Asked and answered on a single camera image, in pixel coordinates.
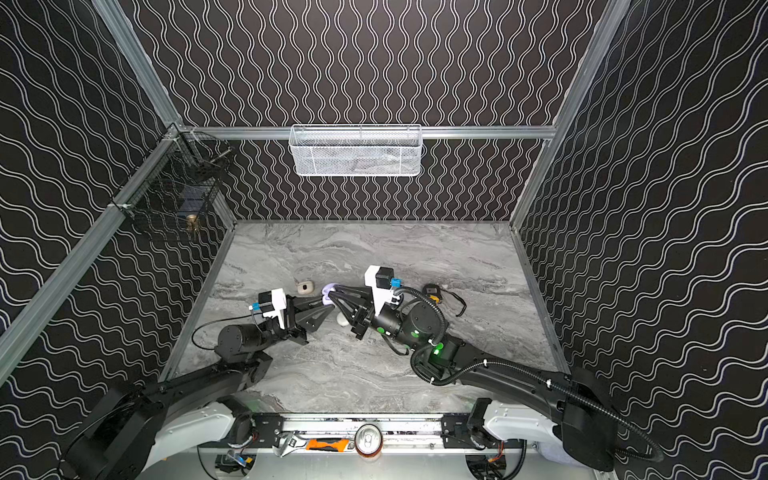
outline small beige object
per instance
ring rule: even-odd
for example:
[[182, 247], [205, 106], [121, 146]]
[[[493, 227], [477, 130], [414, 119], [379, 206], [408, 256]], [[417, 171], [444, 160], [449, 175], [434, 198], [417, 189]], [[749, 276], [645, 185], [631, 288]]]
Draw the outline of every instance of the small beige object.
[[296, 289], [299, 290], [299, 295], [310, 295], [315, 291], [315, 283], [312, 280], [307, 280], [306, 282], [299, 283]]

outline marble countertop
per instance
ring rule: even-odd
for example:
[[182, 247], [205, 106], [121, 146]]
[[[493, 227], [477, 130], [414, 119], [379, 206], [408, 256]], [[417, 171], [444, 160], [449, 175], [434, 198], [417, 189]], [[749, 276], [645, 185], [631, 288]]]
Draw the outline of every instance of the marble countertop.
[[[493, 355], [555, 370], [508, 227], [503, 223], [245, 223], [237, 234], [199, 325], [246, 315], [257, 294], [296, 285], [363, 285], [368, 265], [391, 266], [405, 285], [438, 283], [468, 304], [446, 296], [449, 330]], [[241, 394], [256, 409], [278, 412], [466, 412], [479, 396], [470, 386], [429, 386], [413, 374], [409, 357], [393, 354], [378, 334], [359, 341], [336, 321], [336, 311], [309, 345], [283, 342], [264, 380]], [[213, 346], [217, 323], [195, 336]], [[186, 373], [217, 360], [189, 345], [179, 365]]]

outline brass object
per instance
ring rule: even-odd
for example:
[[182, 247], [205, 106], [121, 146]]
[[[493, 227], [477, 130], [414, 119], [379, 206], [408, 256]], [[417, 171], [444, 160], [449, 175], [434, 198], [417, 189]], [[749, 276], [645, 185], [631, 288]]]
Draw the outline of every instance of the brass object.
[[196, 233], [200, 230], [200, 222], [197, 221], [197, 215], [187, 215], [187, 232]]

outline purple cloth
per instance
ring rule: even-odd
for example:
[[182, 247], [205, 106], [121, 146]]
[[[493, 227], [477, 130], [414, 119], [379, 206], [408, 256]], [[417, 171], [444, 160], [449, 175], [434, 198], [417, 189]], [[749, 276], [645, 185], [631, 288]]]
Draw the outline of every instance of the purple cloth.
[[333, 287], [338, 283], [329, 283], [323, 287], [323, 305], [333, 305], [333, 300], [328, 297], [328, 292], [333, 290]]

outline black wavy patterned wall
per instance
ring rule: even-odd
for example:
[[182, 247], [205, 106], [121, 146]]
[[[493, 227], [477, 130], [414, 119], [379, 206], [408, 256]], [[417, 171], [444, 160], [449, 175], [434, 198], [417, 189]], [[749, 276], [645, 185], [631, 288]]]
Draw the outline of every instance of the black wavy patterned wall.
[[89, 0], [0, 2], [0, 331], [165, 128]]
[[121, 0], [187, 124], [552, 124], [605, 0]]
[[[5, 331], [164, 133], [90, 0], [0, 3], [0, 326]], [[223, 239], [125, 223], [0, 387], [0, 478], [56, 478], [119, 381], [157, 379]]]
[[668, 455], [620, 478], [768, 476], [767, 67], [765, 1], [635, 2], [522, 226], [567, 360]]
[[156, 382], [216, 257], [215, 215], [199, 243], [152, 243], [126, 221], [0, 389], [0, 478], [56, 478], [61, 449], [118, 382]]
[[426, 141], [416, 177], [300, 177], [287, 142], [238, 148], [222, 191], [246, 220], [509, 220], [541, 140]]

